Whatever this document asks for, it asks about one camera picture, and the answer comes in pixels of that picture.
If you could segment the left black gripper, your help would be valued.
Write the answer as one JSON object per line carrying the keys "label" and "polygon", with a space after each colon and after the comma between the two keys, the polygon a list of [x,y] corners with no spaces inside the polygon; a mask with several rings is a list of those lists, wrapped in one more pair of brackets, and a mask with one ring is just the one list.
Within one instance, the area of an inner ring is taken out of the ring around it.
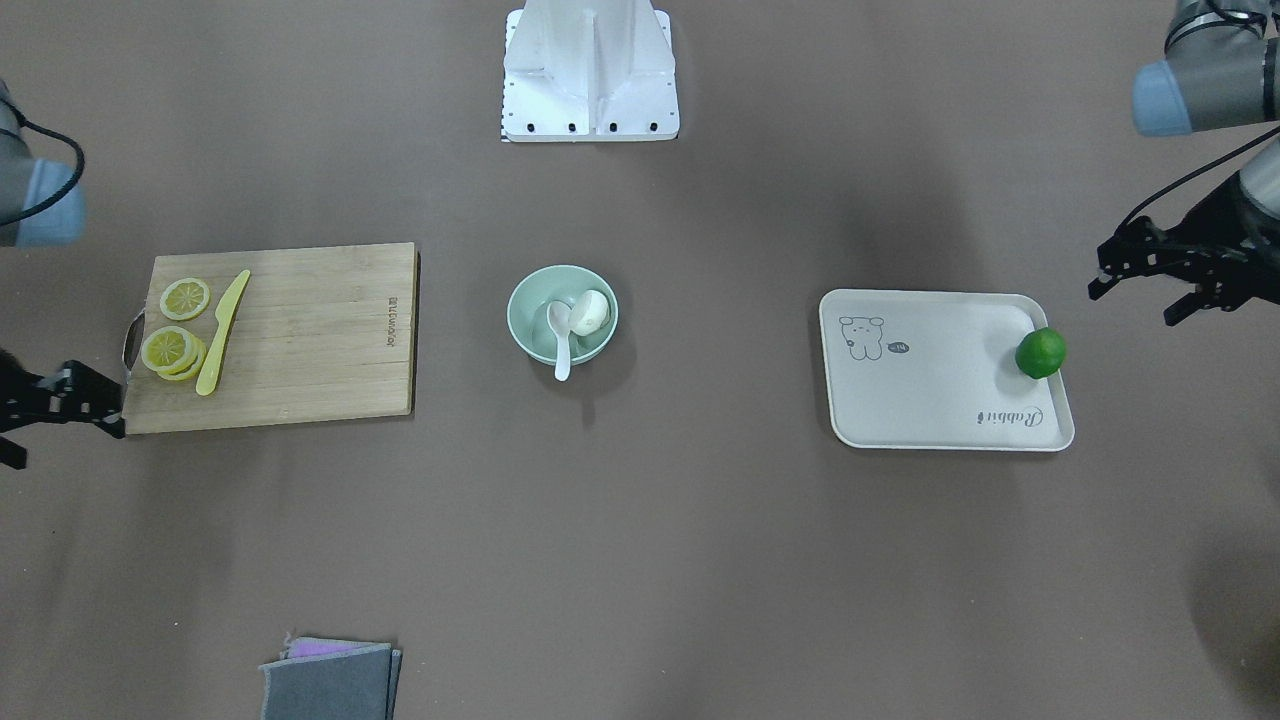
{"label": "left black gripper", "polygon": [[1088,295],[1101,299],[1120,281],[1167,275],[1193,286],[1164,310],[1176,325],[1201,310],[1239,309],[1252,299],[1279,301],[1277,213],[1258,204],[1239,179],[1226,179],[1169,229],[1149,217],[1120,224],[1097,247],[1098,275]]}

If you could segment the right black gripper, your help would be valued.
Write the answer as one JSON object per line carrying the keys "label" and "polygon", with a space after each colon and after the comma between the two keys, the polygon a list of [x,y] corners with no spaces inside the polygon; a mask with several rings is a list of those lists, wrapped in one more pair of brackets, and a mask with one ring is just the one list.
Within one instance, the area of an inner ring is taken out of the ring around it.
{"label": "right black gripper", "polygon": [[37,423],[88,423],[123,439],[124,389],[83,363],[69,360],[51,375],[26,370],[1,351],[1,433]]}

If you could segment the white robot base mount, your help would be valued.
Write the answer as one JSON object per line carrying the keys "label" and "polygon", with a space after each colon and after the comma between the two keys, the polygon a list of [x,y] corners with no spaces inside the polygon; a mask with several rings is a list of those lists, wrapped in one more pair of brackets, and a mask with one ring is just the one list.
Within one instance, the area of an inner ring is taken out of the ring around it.
{"label": "white robot base mount", "polygon": [[504,23],[500,137],[628,143],[678,137],[669,14],[649,1],[527,1]]}

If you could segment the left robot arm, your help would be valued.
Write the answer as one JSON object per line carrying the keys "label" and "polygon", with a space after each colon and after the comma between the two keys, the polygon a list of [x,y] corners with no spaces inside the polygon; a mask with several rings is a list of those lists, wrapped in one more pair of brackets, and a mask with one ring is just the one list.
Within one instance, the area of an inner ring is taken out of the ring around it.
{"label": "left robot arm", "polygon": [[[1143,67],[1132,117],[1147,137],[1277,124],[1277,4],[1179,1],[1164,59]],[[1190,292],[1164,311],[1176,325],[1207,309],[1226,313],[1252,299],[1277,301],[1279,149],[1275,128],[1251,141],[1256,155],[1164,229],[1134,208],[1097,249],[1097,300],[1120,281],[1167,275]]]}

